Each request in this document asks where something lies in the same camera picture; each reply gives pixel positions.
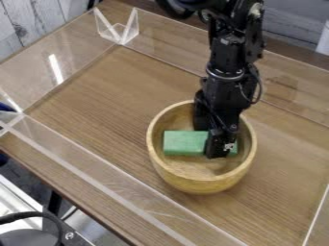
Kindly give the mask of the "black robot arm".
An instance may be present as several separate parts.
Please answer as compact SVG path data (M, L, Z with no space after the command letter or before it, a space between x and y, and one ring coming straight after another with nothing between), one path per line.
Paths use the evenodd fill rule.
M194 129L208 133L205 154L225 158L239 139L241 114L264 86L256 62L267 46L264 0L154 0L176 19L197 14L209 26L208 76L194 96Z

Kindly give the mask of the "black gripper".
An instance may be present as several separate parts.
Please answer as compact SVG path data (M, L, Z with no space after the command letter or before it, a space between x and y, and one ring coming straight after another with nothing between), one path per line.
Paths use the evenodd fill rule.
M240 117L259 102L260 73L255 65L233 77L208 73L194 96L193 125L196 131L208 132L207 157L219 159L239 154Z

